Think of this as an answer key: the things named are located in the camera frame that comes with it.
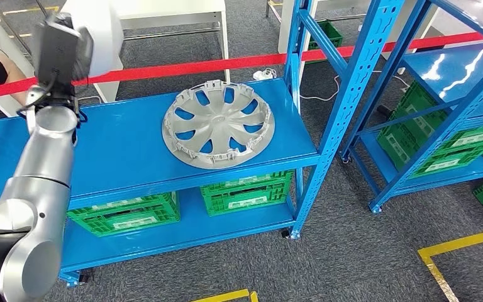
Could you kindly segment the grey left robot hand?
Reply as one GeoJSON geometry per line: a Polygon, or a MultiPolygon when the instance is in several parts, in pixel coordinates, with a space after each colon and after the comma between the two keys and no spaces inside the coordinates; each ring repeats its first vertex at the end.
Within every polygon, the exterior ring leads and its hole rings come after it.
{"type": "Polygon", "coordinates": [[[74,29],[69,13],[50,13],[38,28],[36,76],[40,82],[68,84],[89,76],[93,40],[88,29],[74,29]]]}

